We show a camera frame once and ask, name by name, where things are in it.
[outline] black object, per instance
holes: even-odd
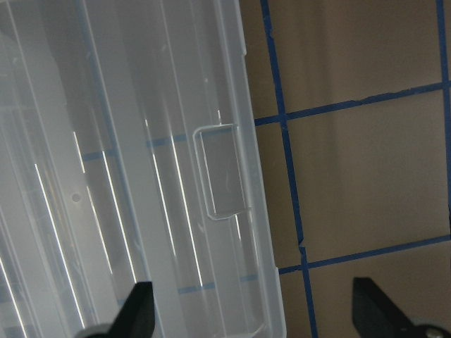
[[[371,278],[354,278],[352,322],[361,338],[451,338],[434,325],[415,326]]]
[[[107,333],[86,338],[150,338],[155,329],[152,282],[136,283]]]

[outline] clear plastic container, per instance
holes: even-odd
[[[0,338],[284,337],[232,0],[0,1]]]

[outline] transparent plastic bin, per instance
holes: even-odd
[[[284,337],[235,0],[0,1],[0,338]]]

